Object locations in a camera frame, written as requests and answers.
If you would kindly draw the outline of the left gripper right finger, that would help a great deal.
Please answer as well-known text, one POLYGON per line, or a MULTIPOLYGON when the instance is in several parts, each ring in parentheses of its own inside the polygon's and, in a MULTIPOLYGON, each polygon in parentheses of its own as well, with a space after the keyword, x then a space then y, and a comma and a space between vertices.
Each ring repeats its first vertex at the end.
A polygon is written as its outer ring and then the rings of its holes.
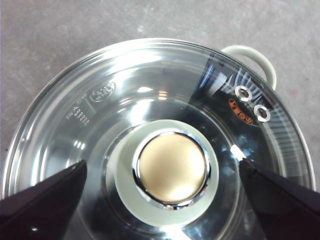
POLYGON ((245 194, 268 240, 318 240, 320 194, 249 159, 239 162, 245 194))

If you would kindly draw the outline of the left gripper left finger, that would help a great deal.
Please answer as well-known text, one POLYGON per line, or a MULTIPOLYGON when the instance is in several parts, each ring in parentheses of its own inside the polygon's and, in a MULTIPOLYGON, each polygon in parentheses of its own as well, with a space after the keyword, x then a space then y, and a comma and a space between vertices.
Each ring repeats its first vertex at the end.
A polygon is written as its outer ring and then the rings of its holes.
POLYGON ((68 168, 0 201, 2 240, 61 240, 81 199, 87 164, 68 168))

